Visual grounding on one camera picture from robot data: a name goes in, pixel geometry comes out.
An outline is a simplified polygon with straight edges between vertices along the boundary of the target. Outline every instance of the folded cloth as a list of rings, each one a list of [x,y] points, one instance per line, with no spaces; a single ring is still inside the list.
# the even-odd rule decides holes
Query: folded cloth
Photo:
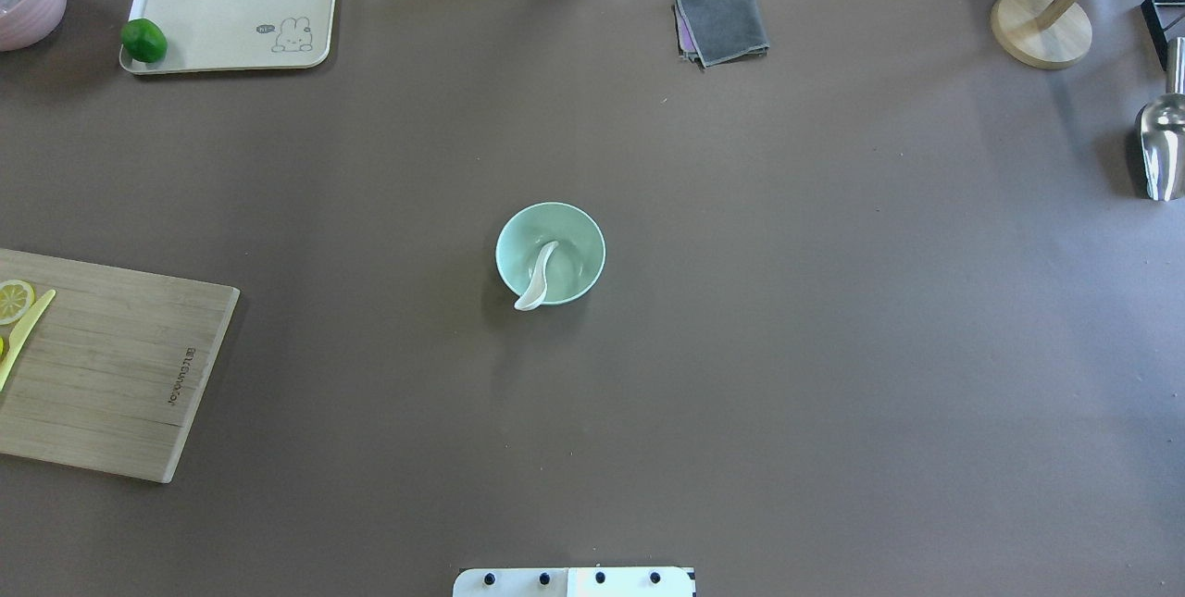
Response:
[[[769,49],[766,25],[761,23],[757,0],[674,0],[675,23],[680,27],[684,56],[698,57],[704,66],[719,65],[736,57],[762,56]],[[685,49],[683,28],[694,45]]]

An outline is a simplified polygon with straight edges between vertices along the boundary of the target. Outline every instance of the round wooden base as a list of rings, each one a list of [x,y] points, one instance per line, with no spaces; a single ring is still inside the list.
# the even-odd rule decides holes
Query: round wooden base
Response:
[[[1090,19],[1077,2],[1050,27],[1037,27],[1037,15],[1053,0],[998,0],[992,7],[992,33],[1006,52],[1025,65],[1062,70],[1090,50]]]

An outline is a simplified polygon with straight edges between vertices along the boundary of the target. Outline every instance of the metal scoop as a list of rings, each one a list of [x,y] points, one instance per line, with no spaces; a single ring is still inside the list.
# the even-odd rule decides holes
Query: metal scoop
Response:
[[[1148,197],[1168,201],[1185,193],[1185,45],[1177,37],[1168,44],[1167,95],[1140,109],[1140,147]]]

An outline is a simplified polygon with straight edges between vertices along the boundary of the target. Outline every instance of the bowl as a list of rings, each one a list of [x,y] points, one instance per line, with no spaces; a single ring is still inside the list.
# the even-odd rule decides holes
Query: bowl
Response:
[[[559,242],[547,261],[547,296],[543,306],[559,306],[584,296],[604,269],[604,237],[583,210],[562,201],[543,201],[520,210],[498,236],[498,275],[515,296],[523,296],[539,250]]]
[[[45,39],[62,23],[66,0],[20,0],[0,14],[0,52]]]

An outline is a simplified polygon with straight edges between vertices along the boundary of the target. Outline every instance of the white bracket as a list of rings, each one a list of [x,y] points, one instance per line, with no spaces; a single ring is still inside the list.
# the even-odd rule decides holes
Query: white bracket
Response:
[[[466,570],[453,597],[696,597],[690,567]]]

